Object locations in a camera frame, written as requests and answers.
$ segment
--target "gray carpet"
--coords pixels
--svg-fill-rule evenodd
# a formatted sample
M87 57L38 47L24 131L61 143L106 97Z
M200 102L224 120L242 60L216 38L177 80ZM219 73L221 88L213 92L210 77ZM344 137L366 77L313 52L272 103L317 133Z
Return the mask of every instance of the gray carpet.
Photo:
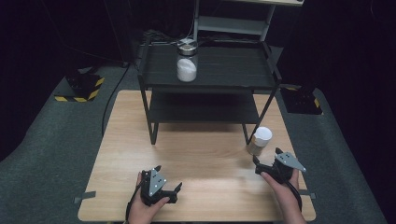
M116 94L137 90L136 70L107 64L105 78L89 103L60 103L52 96L20 146L0 162L0 223L83 223L74 197L84 192ZM317 218L311 223L386 223L326 99L315 91L324 115L288 114L276 96L311 192Z

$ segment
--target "jar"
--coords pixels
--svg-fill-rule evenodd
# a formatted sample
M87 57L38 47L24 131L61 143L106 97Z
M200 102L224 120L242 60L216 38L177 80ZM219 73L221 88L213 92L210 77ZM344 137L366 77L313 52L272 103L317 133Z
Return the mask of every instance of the jar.
M198 43L189 38L177 41L177 78L183 82L191 82L197 76Z

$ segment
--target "dark background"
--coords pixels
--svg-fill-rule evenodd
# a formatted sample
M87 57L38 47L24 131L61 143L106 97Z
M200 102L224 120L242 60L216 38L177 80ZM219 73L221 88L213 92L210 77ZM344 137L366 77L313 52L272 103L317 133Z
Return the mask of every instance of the dark background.
M172 37L191 28L192 1L130 2L135 28ZM204 15L258 20L267 8L206 0L202 6ZM277 7L267 36L269 45L284 47L278 62L284 83L315 86L325 94L389 223L395 220L390 209L396 201L395 9L390 0L305 0L302 8ZM21 142L59 81L98 59L66 48L38 0L2 1L0 27L2 160ZM118 53L105 52L104 57Z

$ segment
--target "shelf lower tier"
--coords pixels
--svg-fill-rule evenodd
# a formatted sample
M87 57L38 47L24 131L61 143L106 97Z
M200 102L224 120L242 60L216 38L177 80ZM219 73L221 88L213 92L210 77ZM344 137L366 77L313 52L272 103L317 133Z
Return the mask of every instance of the shelf lower tier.
M259 114L251 91L153 90L151 122L224 122L256 124Z

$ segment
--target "black stand base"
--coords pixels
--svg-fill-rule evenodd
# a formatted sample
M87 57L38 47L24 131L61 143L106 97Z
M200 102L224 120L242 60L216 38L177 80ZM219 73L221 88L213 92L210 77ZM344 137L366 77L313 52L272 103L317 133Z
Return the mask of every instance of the black stand base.
M320 115L322 110L312 92L305 93L296 89L280 89L286 110L292 114Z
M55 90L55 100L62 102L93 101L104 78L97 75L64 77Z

